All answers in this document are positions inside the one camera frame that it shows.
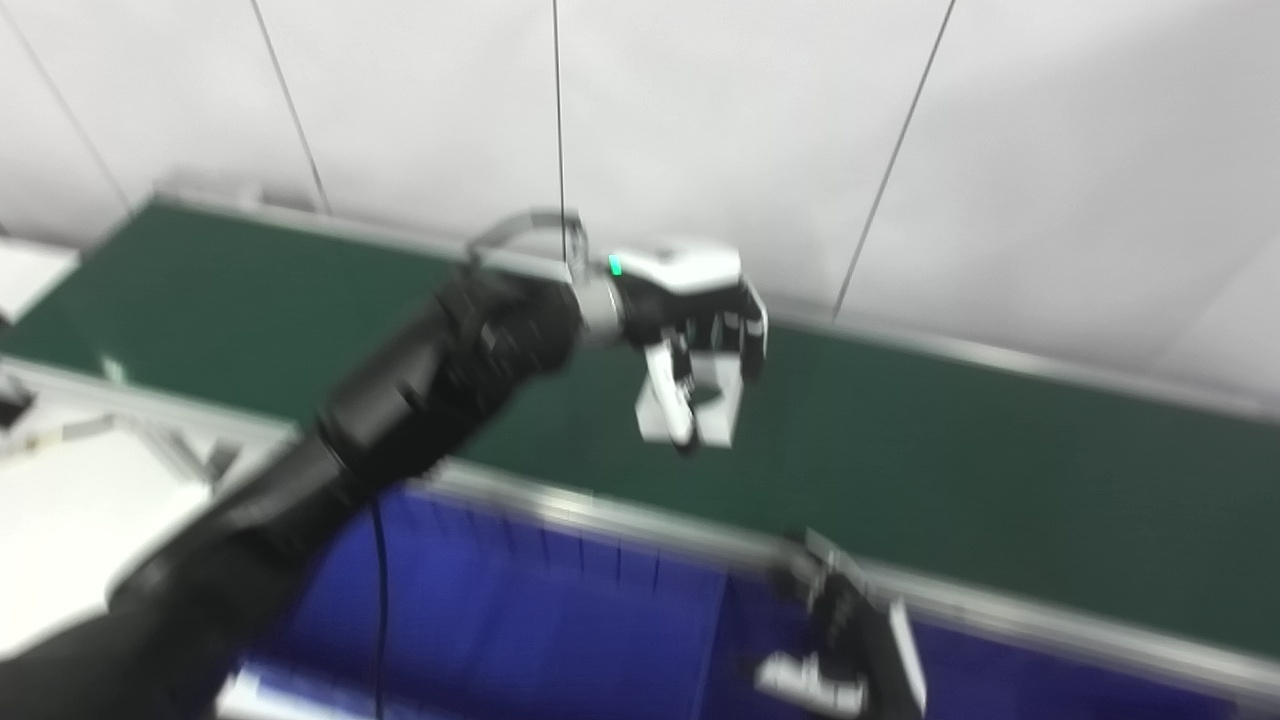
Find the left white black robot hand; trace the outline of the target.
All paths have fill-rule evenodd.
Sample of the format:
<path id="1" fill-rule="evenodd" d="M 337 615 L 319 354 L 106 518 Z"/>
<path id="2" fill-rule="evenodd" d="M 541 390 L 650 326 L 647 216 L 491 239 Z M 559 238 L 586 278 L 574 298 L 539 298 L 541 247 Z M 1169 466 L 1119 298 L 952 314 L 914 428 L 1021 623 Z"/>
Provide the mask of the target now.
<path id="1" fill-rule="evenodd" d="M 712 242 L 617 250 L 599 265 L 616 337 L 637 350 L 666 438 L 685 457 L 704 443 L 692 402 L 695 352 L 732 354 L 741 380 L 765 365 L 771 319 L 737 249 Z"/>

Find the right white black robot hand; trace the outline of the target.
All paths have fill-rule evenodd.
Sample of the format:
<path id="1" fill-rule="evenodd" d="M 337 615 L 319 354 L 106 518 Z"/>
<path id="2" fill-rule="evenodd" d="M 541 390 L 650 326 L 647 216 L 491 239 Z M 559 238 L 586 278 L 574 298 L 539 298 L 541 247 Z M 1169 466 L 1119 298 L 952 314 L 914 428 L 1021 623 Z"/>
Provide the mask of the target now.
<path id="1" fill-rule="evenodd" d="M 755 691 L 810 719 L 923 719 L 928 684 L 905 601 L 877 598 L 852 557 L 812 529 L 787 543 L 796 556 L 771 577 L 804 605 L 808 648 L 755 664 Z"/>

